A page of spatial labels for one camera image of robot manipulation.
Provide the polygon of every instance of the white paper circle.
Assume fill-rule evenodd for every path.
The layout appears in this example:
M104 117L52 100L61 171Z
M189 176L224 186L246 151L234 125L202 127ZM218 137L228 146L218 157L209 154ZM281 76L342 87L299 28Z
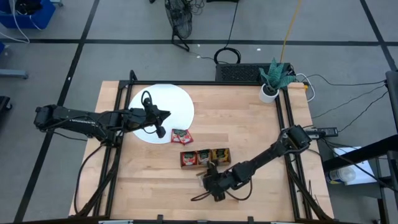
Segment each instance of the white paper circle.
M133 133L141 140L153 143L164 144L171 141L172 129L188 129L193 121L193 102L189 94L178 86L171 84L156 84L144 88L137 93L130 102L129 108L144 108L141 103L141 95L148 91L152 97L152 103L157 105L159 110L171 112L171 115L163 121L162 126L166 130L163 138L158 138L157 134L147 134L144 130L137 130ZM155 126L146 127L149 133L156 130Z

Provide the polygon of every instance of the black metal frame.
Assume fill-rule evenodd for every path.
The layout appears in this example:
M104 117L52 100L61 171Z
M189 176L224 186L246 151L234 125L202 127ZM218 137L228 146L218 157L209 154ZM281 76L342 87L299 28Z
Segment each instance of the black metal frame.
M131 93L132 93L132 88L134 85L154 85L154 84L173 84L173 85L219 85L219 86L260 86L261 84L259 82L222 82L222 81L139 81L137 80L134 72L130 73L130 80L121 80L119 81L118 85L118 92L116 94L116 101L114 105L114 109L119 109L121 106L121 97L123 94L123 91L125 88L127 88L127 93L126 97L124 99L124 108L128 107L128 104L131 99ZM284 99L285 99L285 104L286 104L286 110L287 110L287 118L289 120L289 125L294 124L293 120L293 114L292 114L292 109L290 106L290 99L289 99L289 93L286 90L282 90L284 93ZM282 114L282 107L280 104L280 98L277 96L275 99L275 105L277 109L277 117L279 120L279 126L281 129L285 128L284 126L284 117ZM122 148L122 142L123 142L123 137L124 135L121 135L121 143L120 146L116 148L115 152L115 160L114 163L116 163L116 166L119 166L119 160L121 157L121 148ZM111 155L111 148L107 148L105 155L104 155L104 160L103 160L103 165L102 165L102 170L101 170L101 175L99 178L99 182L102 183L104 181L104 178L106 176L107 170L108 170L108 165L109 165L109 159ZM302 167L302 161L299 156L296 157L296 165L297 165L297 172L298 175L296 174L294 180L290 175L289 175L289 170L292 170L292 165L291 165L291 160L290 156L286 155L285 156L285 165L287 169L287 177L289 181L289 192L290 192L290 198L292 202L292 210L294 214L294 220L296 223L336 223L331 220L314 220L312 218L312 211L310 208L310 205L308 202L303 198L303 204L304 204L304 210L305 210L305 218L300 217L300 209L299 209L299 202L297 200L297 192L295 188L295 183L297 181L301 182L300 185L304 188L301 188L302 191L305 191L307 188L305 187L305 179L304 179L304 172L303 172L303 167ZM117 180L117 171L116 174L111 180L109 184L109 192L108 192L108 198L106 201L106 210L105 214L103 216L99 216L99 211L100 211L100 205L101 205L101 199L102 197L99 198L97 203L95 204L93 208L93 216L92 217L70 217L67 219L59 219L59 220L41 220L41 221L34 221L34 222L25 222L25 223L31 223L31 224L36 224L36 223L48 223L48 224L53 224L53 223L96 223L98 220L110 220L111 216L111 209L112 209L112 204L113 204L113 197L114 197L114 191L115 191L115 186L116 186L116 180ZM271 222L255 222L253 217L248 217L248 220L246 222L221 222L221 221L198 221L198 220L184 220L184 221L177 221L177 220L163 220L163 215L158 215L156 220L134 220L134 223L199 223L199 222L205 222L205 223L216 223L216 224L224 224L224 223L235 223L235 224L246 224L246 223L271 223Z
M127 94L126 94L126 99L124 102L124 107L127 107L130 101L130 97L131 97L131 92L132 92L132 87L133 85L154 85L154 84L173 84L173 85L223 85L223 86L260 86L261 84L258 82L221 82L221 81L139 81L137 80L136 77L134 77L133 81L130 80L121 80L119 81L119 86L118 86L118 92L116 94L116 102L115 102L115 106L114 109L118 109L120 107L121 104L121 96L123 93L123 90L125 87L127 87ZM289 125L294 125L294 121L293 121L293 114L292 114L292 109L290 106L290 99L289 99L289 94L287 90L283 90L284 92L284 99L285 99L285 104L286 104L286 110L287 110L287 116L288 116L288 120L289 120ZM283 114L282 114L282 107L280 105L280 98L279 96L276 98L275 100L276 103L276 108L277 108L277 115L278 115L278 120L279 120L279 126L281 129L285 128L284 127L284 118L283 118ZM116 154L115 157L120 158L120 156L116 156L116 155L120 155L121 153L121 146L116 148ZM105 156L104 156L104 161L103 161L103 166L102 166L102 170L101 170L101 177L99 182L101 183L106 175L106 172L108 170L108 164L109 164L109 158L111 155L111 148L107 148L106 152L105 152ZM290 156L286 155L285 156L285 163L290 163ZM297 155L296 157L296 166L297 166L297 171L298 171L298 176L299 179L301 180L301 182L303 183L303 185L305 186L305 177L304 177L304 171L303 171L303 167L302 167L302 161L299 155ZM106 217L110 217L111 215L111 209L112 209L112 202L113 202L113 196L114 196L114 190L115 190L115 186L116 186L116 179L117 179L117 173L114 177L114 179L112 180L112 182L110 183L109 186L109 193L108 193L108 199L106 202L106 211L105 211L105 216ZM290 178L290 176L288 175L288 181L289 181L289 192L290 192L290 198L292 201L292 209L293 209L293 213L294 213L294 219L297 222L298 220L311 220L312 219L312 211L311 208L308 204L307 201L303 201L304 204L304 210L305 210L305 214L306 214L306 219L301 219L300 218L300 210L299 210L299 204L298 204L298 200L297 200L297 194L296 194L296 189L295 189L295 184L293 182L293 180ZM93 210L93 215L99 215L99 210L100 210L100 205L101 205L101 198L100 200L97 202L97 204L94 207ZM155 222L155 220L135 220L134 223L137 222L142 222L142 223L147 223L147 222ZM184 221L184 223L196 223L197 221Z
M394 121L396 124L396 130L398 132L398 71L386 72L386 86L390 96L390 102L392 107L392 114L394 115ZM370 159L378 158L386 155L389 170L391 175L389 177L379 177L381 181L386 183L393 189L398 189L398 134L382 139L378 142L372 143L368 146L361 147L355 151L344 154L344 158L353 162L354 164ZM339 169L345 166L351 165L350 162L335 157L323 162L323 170L325 172ZM396 206L398 208L398 193L394 192ZM385 206L384 192L381 192L381 198L377 199L379 205L379 213L382 223L389 223L388 212Z

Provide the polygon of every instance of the white cable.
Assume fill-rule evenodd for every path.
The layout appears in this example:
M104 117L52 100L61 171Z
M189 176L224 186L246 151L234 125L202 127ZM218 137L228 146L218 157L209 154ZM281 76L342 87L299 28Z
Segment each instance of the white cable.
M310 87L311 87L311 89L312 89L313 96L312 96L309 100L307 100L307 102L312 101L312 100L315 98L315 90L313 89L310 80L309 80L304 74L302 74L302 73L296 74L296 76L297 76L297 75L302 75L302 76L304 76L304 78L305 78L304 80L307 80L307 81L308 81L308 84L310 85Z
M0 34L3 35L3 36L5 36L5 37L7 37L8 39L15 40L15 41L17 41L17 42L22 42L22 43L29 44L29 43L30 43L30 40L29 40L29 38L23 33L23 31L21 30L21 28L19 28L19 25L18 25L18 22L17 22L17 18L16 18L16 16L15 16L15 0L12 0L12 15L14 16L14 21L15 21L15 24L17 25L17 28L18 28L19 32L21 32L21 34L26 38L26 40L15 39L15 38L12 38L12 37L10 37L10 36L8 36L8 35L6 35L6 34L3 34L2 32L0 32Z
M39 27L36 25L36 23L35 23L35 22L33 22L32 15L30 15L30 16L29 16L29 18L30 18L30 21L32 22L33 26L35 26L35 27L36 27L36 29L38 29L38 30L42 31L42 29L40 29L40 28L39 28Z

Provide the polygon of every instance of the wooden tabletop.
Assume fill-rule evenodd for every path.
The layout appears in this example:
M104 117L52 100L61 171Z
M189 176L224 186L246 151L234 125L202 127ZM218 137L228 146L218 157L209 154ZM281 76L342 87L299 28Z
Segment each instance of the wooden tabletop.
M113 110L117 86L118 82L103 82L96 112ZM134 85L132 96L145 87ZM181 170L180 152L228 147L233 165L250 160L267 149L277 139L280 128L275 103L265 104L259 100L259 86L179 87L193 100L195 116L189 131L195 141L186 146L149 144L133 133L127 133L111 218L154 220L161 214L165 220L245 221L248 216L253 216L255 221L294 221L283 157L256 172L252 195L247 201L239 202L228 195L221 202L214 202L213 197L199 202L190 201L205 192L196 177L204 169ZM295 124L311 124L302 83L290 84L289 96ZM283 97L281 101L285 125L288 126ZM97 140L89 139L84 157L98 146ZM310 149L318 151L316 141L311 143ZM98 186L104 151L94 155L83 169L78 192L79 209ZM320 157L310 151L301 155L307 187L311 180L314 198L316 196L321 208L333 217ZM249 185L231 191L237 197L245 197L248 192ZM104 213L107 194L106 190L100 214ZM304 217L300 197L298 194L300 213Z

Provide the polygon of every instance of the blue bin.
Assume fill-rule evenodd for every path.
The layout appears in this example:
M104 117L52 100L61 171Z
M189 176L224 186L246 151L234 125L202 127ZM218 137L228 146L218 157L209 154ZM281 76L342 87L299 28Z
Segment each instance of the blue bin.
M0 42L0 54L5 48L6 46L4 45L4 43Z
M4 1L8 0L0 0L0 7L5 7L4 9L0 8L0 11L7 12L9 8L6 7ZM18 22L18 26L21 29L45 29L49 24L52 15L55 12L55 6L50 2L50 0L37 0L40 1L43 8L37 11L33 15L18 15L16 12L16 20ZM15 24L14 16L11 14L0 14L0 22L3 26L9 29L16 29L17 25Z

